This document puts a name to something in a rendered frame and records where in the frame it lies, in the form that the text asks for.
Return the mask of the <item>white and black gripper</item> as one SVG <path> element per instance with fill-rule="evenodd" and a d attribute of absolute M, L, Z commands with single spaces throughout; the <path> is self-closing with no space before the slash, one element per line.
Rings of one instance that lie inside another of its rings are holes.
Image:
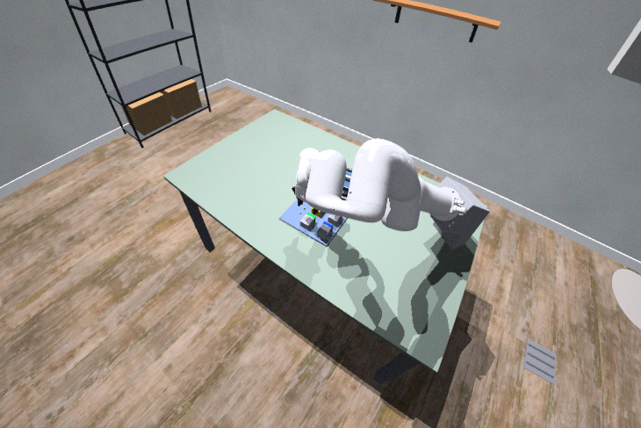
<path fill-rule="evenodd" d="M 303 201 L 306 203 L 306 189 L 307 189 L 307 187 L 299 186 L 298 182 L 296 183 L 296 186 L 294 186 L 292 188 L 292 190 L 294 191 L 295 196 L 297 197 L 296 199 L 298 200 L 298 207 L 301 206 Z M 316 214 L 318 212 L 319 212 L 318 210 L 313 209 L 313 214 Z"/>

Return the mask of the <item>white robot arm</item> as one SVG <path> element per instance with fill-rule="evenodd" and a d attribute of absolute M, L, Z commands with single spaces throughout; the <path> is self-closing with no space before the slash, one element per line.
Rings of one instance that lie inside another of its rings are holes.
<path fill-rule="evenodd" d="M 465 202 L 455 190 L 438 188 L 417 178 L 412 157 L 390 141 L 369 140 L 358 150 L 345 201 L 342 191 L 346 172 L 347 164 L 341 153 L 302 150 L 297 182 L 307 187 L 307 204 L 321 212 L 356 221 L 381 220 L 389 229 L 398 231 L 416 229 L 420 211 L 433 213 L 440 221 L 449 221 L 458 211 L 464 214 L 467 211 L 461 207 Z"/>

